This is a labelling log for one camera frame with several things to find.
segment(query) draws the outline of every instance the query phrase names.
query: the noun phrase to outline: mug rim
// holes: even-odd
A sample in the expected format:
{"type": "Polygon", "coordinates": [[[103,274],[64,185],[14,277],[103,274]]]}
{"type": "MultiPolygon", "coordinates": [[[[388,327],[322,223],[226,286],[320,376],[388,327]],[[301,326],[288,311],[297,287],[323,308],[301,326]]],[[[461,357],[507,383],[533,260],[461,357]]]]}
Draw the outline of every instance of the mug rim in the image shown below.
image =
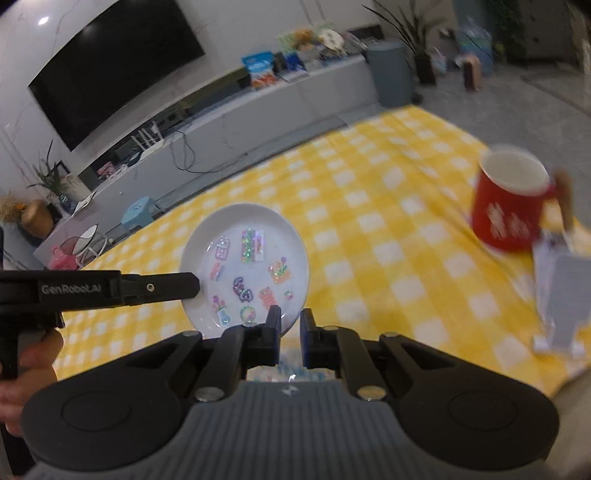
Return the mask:
{"type": "Polygon", "coordinates": [[[533,153],[531,153],[527,150],[523,150],[522,148],[511,147],[509,145],[497,145],[495,147],[492,147],[481,157],[480,162],[479,162],[479,166],[480,166],[480,171],[492,183],[494,183],[498,187],[502,188],[503,190],[505,190],[509,193],[513,193],[515,195],[520,195],[520,196],[525,196],[525,197],[538,197],[538,196],[546,193],[551,185],[550,174],[548,173],[548,170],[546,170],[546,167],[544,167],[544,164],[533,153]],[[486,171],[486,163],[487,163],[487,161],[490,161],[490,159],[495,154],[499,154],[499,153],[500,154],[509,153],[509,154],[520,155],[522,158],[527,159],[528,161],[535,163],[537,166],[541,167],[541,169],[544,171],[544,174],[545,174],[545,184],[543,186],[541,186],[539,189],[535,189],[535,190],[534,189],[523,189],[523,188],[519,188],[519,186],[516,186],[515,184],[511,184],[508,182],[504,182],[500,179],[493,178],[491,176],[491,174],[488,171],[486,171]]]}

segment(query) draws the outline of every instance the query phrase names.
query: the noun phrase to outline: plate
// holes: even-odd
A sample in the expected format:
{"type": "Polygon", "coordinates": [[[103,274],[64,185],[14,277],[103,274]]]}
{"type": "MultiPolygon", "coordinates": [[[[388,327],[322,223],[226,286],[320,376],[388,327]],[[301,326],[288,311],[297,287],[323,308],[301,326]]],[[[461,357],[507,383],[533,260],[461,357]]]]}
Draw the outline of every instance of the plate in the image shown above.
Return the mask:
{"type": "Polygon", "coordinates": [[[297,230],[275,210],[255,203],[229,205],[201,222],[185,245],[180,271],[194,273],[201,283],[183,308],[205,338],[232,326],[264,323],[270,304],[281,307],[284,334],[299,317],[310,282],[297,230]],[[251,255],[247,262],[243,253],[251,255]]]}

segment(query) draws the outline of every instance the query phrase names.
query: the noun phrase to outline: white print on mug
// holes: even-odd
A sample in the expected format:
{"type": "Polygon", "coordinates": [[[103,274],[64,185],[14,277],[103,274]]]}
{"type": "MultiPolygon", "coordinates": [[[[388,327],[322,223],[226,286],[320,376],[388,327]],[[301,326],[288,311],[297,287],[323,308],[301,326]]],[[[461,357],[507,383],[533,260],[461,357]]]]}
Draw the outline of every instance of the white print on mug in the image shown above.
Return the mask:
{"type": "Polygon", "coordinates": [[[505,225],[505,212],[498,203],[488,204],[486,209],[488,219],[491,221],[491,234],[496,239],[507,238],[507,228],[509,234],[515,238],[528,238],[530,230],[523,220],[516,213],[509,216],[508,227],[505,225]]]}

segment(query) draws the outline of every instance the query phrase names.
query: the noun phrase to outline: gray trash bin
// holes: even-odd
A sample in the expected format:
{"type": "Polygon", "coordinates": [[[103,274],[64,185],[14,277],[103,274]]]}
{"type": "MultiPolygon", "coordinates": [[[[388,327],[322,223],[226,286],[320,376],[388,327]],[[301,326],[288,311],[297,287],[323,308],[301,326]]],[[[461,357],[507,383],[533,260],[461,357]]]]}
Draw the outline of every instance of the gray trash bin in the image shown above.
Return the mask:
{"type": "Polygon", "coordinates": [[[378,99],[386,108],[409,105],[414,81],[401,41],[381,41],[368,48],[369,69],[374,77],[378,99]]]}

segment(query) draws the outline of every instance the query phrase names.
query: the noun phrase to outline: white plate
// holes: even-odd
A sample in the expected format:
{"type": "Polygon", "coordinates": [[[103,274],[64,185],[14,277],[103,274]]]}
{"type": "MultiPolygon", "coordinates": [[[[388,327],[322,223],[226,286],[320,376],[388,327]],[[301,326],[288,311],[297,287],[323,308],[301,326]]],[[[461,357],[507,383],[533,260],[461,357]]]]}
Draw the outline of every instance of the white plate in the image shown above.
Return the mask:
{"type": "Polygon", "coordinates": [[[254,323],[264,323],[268,310],[259,293],[267,287],[281,307],[281,333],[287,332],[304,307],[310,282],[308,256],[297,230],[276,211],[254,203],[229,205],[201,222],[183,250],[180,271],[194,273],[201,283],[199,294],[194,299],[183,300],[183,308],[205,338],[216,338],[228,327],[244,325],[240,313],[245,306],[255,309],[254,323]],[[242,232],[247,229],[264,233],[262,261],[242,262],[242,232]],[[225,260],[216,258],[217,244],[222,238],[230,240],[225,260]],[[291,277],[276,284],[269,267],[282,258],[291,277]],[[215,281],[210,279],[210,273],[217,262],[223,265],[223,270],[215,281]],[[241,301],[235,293],[233,285],[238,277],[243,278],[243,290],[251,290],[252,301],[241,301]],[[287,291],[293,294],[291,300],[285,294],[287,291]],[[214,296],[219,304],[225,302],[224,311],[214,311],[214,296]],[[224,313],[231,321],[222,322],[224,313]]]}

